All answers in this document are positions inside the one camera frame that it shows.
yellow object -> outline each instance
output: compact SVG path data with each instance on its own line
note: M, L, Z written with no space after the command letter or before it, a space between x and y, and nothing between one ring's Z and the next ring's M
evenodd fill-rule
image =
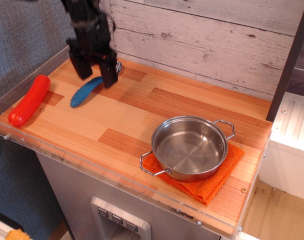
M30 236L22 230L11 230L5 240L30 240Z

pan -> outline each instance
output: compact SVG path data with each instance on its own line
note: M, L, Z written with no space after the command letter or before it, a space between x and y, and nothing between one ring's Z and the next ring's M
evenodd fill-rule
M226 137L216 125L229 124L233 134ZM140 169L152 176L168 174L184 182L201 181L212 176L225 160L227 140L235 136L228 121L211 122L197 116L177 116L166 120L154 131L152 150L140 156ZM154 153L162 171L152 173L143 168L143 158Z

red toy vegetable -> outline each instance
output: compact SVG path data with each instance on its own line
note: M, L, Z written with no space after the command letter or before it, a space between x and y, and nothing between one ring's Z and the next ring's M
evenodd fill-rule
M8 115L8 121L15 127L24 125L43 101L50 85L47 76L37 76L24 98Z

orange cloth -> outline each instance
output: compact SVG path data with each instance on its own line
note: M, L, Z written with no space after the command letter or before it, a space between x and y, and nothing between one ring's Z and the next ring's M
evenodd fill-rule
M228 144L228 152L223 163L218 170L209 178L202 181L184 182L176 180L164 173L159 175L163 181L171 186L176 187L182 192L189 194L205 205L209 205L221 187L224 185L228 177L239 160L243 157L244 151L232 144ZM158 161L154 154L150 154L143 161L143 167L153 173L157 173L162 169L158 165Z

white wooden wall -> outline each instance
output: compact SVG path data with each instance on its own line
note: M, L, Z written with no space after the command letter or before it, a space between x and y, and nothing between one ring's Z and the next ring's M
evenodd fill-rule
M116 24L120 58L272 100L304 0L102 0L101 8Z

